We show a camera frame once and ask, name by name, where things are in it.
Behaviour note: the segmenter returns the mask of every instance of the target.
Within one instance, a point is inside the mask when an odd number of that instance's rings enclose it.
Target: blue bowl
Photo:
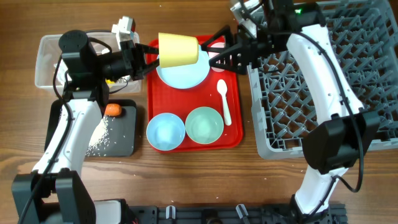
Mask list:
[[[175,114],[158,114],[149,121],[147,139],[151,146],[161,151],[178,147],[185,137],[184,122]]]

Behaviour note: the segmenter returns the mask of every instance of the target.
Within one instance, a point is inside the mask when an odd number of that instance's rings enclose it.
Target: gray dish rack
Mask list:
[[[387,0],[318,2],[337,59],[357,97],[381,125],[369,150],[398,148],[398,27]],[[264,20],[262,12],[254,15]],[[248,74],[257,150],[264,159],[301,157],[302,138],[318,125],[311,94],[291,54],[259,58]]]

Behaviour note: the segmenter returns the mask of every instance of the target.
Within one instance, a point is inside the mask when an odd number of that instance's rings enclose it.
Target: yellow cup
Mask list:
[[[159,33],[161,68],[194,64],[198,56],[199,43],[195,37]]]

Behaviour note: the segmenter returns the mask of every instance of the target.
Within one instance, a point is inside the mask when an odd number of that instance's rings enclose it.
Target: spoon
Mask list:
[[[227,91],[226,83],[224,80],[218,80],[217,83],[217,91],[220,93],[223,99],[223,109],[224,109],[224,122],[225,125],[229,126],[232,124],[231,114],[229,113],[228,103],[226,102],[226,91]]]

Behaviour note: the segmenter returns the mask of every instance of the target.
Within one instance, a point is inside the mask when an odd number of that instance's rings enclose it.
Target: brown tabletop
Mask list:
[[[397,1],[391,1],[398,10]],[[0,223],[16,223],[11,194],[16,174],[29,173],[41,158],[55,97],[34,85],[40,38],[72,29],[110,29],[121,16],[137,22],[141,43],[158,32],[213,34],[234,26],[229,1],[69,0],[40,4],[24,0],[0,3]],[[131,157],[87,158],[83,182],[93,200],[125,198],[129,205],[164,207],[288,203],[302,183],[304,158],[264,160],[257,154],[248,76],[239,76],[244,138],[234,149],[159,154],[145,138],[146,83],[133,99],[140,108],[137,151]],[[355,184],[358,166],[345,175]],[[358,194],[339,183],[332,202],[345,203],[350,223],[397,223],[398,150],[369,152]]]

